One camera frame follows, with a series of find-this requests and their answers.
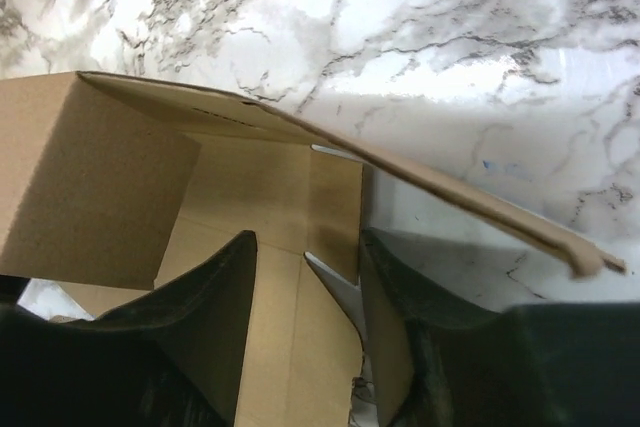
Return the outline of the brown cardboard box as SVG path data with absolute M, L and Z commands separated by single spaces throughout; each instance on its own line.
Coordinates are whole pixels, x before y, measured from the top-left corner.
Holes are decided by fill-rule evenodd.
M 92 321 L 252 231 L 255 285 L 230 426 L 350 426 L 357 412 L 383 426 L 366 349 L 361 234 L 380 231 L 427 278 L 464 248 L 365 226 L 370 169 L 525 242 L 575 277 L 626 268 L 518 206 L 262 103 L 69 72 L 1 84 L 1 272 L 54 281 L 80 306 L 37 317 Z

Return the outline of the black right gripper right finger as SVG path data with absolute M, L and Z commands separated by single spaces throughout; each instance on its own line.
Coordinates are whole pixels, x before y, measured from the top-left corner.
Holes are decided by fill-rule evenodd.
M 503 312 L 404 263 L 375 229 L 360 279 L 383 426 L 635 426 L 639 307 L 538 303 Z

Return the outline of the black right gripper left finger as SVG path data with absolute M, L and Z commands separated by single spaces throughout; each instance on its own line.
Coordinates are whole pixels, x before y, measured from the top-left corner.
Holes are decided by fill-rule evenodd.
M 1 307 L 5 426 L 230 426 L 258 246 L 242 231 L 199 266 L 92 321 Z

